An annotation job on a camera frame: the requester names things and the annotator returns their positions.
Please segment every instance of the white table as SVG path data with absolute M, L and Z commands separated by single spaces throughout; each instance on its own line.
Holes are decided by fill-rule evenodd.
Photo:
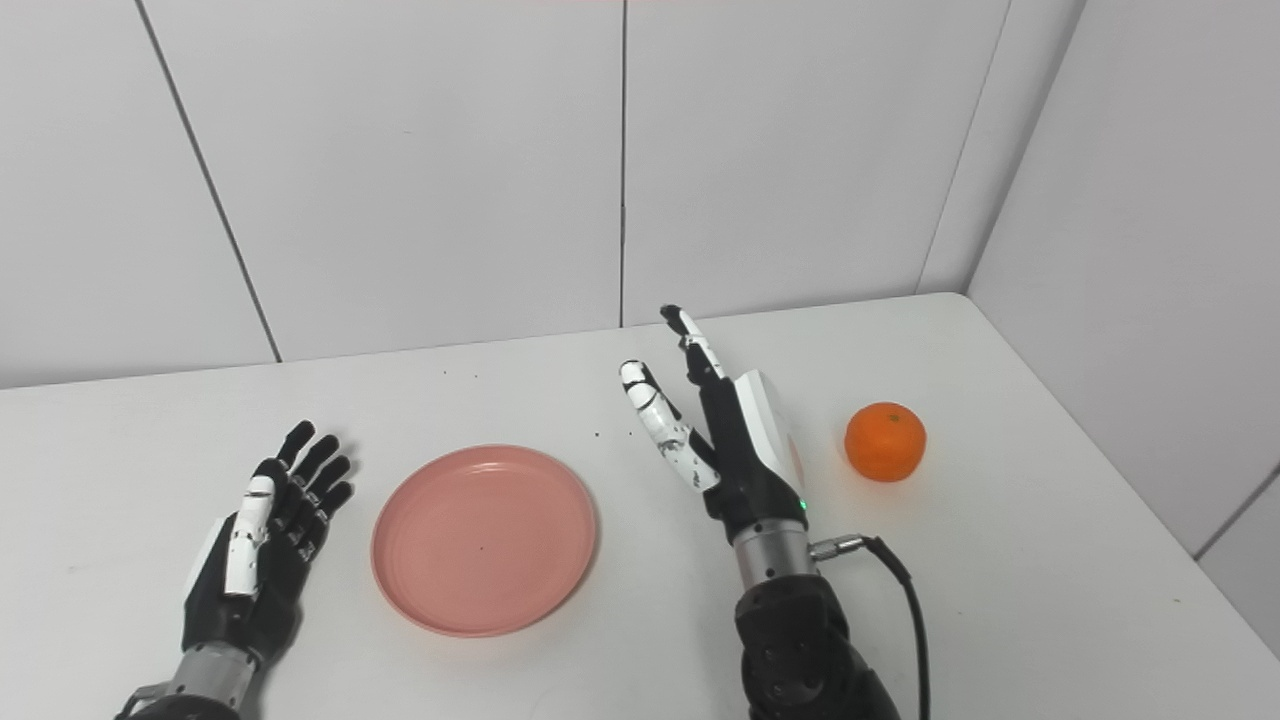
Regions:
M 726 366 L 777 384 L 814 536 L 882 534 L 913 570 L 937 717 L 1280 711 L 1280 662 L 968 300 L 703 327 Z M 311 418 L 355 451 L 357 495 L 311 574 L 264 717 L 742 720 L 732 555 L 643 437 L 616 379 L 630 357 L 700 418 L 662 327 L 0 392 L 3 715 L 109 717 L 136 685 L 166 679 L 209 520 Z M 856 478 L 840 450 L 849 415 L 878 400 L 911 406 L 931 433 L 904 483 Z M 379 594 L 372 524 L 416 468 L 486 442 L 543 450 L 582 478 L 598 556 L 525 630 L 435 635 Z M 901 589 L 870 556 L 824 573 L 913 717 Z

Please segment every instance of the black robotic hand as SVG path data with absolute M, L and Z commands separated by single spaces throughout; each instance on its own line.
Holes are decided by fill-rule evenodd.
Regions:
M 303 420 L 259 464 L 241 509 L 224 519 L 184 603 L 183 659 L 168 683 L 140 688 L 116 716 L 236 720 L 253 674 L 288 647 L 298 598 L 333 514 L 352 496 L 338 438 Z M 142 703 L 146 707 L 134 712 Z
M 684 421 L 644 363 L 623 363 L 622 384 L 663 457 L 701 493 L 733 546 L 746 588 L 735 623 L 753 720 L 899 720 L 879 678 L 850 644 L 844 610 L 817 562 L 872 550 L 892 562 L 915 612 L 910 575 L 879 538 L 809 543 L 800 459 L 772 384 L 759 370 L 730 379 L 684 310 L 667 305 L 662 316 L 680 334 L 710 442 Z M 923 626 L 916 629 L 923 648 Z

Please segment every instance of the white wall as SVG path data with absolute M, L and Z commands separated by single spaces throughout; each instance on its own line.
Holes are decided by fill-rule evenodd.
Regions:
M 1280 459 L 1277 36 L 1272 0 L 1089 3 L 972 286 L 1192 552 Z M 1266 587 L 1224 588 L 1280 623 Z
M 1280 655 L 1280 486 L 1274 477 L 1201 566 Z
M 270 360 L 229 234 L 285 360 L 959 290 L 1079 1 L 147 0 L 230 233 L 131 4 L 6 4 L 0 386 Z
M 285 360 L 617 325 L 621 3 L 146 6 Z
M 0 387 L 269 363 L 129 3 L 0 3 Z
M 914 292 L 1007 8 L 631 4 L 627 323 Z

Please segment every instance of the silver metal cylinder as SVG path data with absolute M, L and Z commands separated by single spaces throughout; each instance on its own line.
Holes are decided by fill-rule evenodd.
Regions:
M 164 694 L 207 697 L 238 710 L 256 670 L 257 661 L 242 650 L 225 643 L 201 643 L 183 653 Z
M 831 560 L 832 557 L 861 550 L 865 544 L 865 536 L 840 536 L 838 538 L 813 543 L 809 546 L 809 555 L 814 562 L 822 562 L 823 560 Z
M 809 536 L 796 520 L 760 520 L 733 538 L 742 587 L 787 575 L 817 575 L 809 555 Z

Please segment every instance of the pink plate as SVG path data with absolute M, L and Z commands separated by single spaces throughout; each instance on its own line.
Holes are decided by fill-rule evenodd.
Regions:
M 568 468 L 525 447 L 468 447 L 392 493 L 374 528 L 374 577 L 429 630 L 500 635 L 563 602 L 594 547 L 591 498 Z

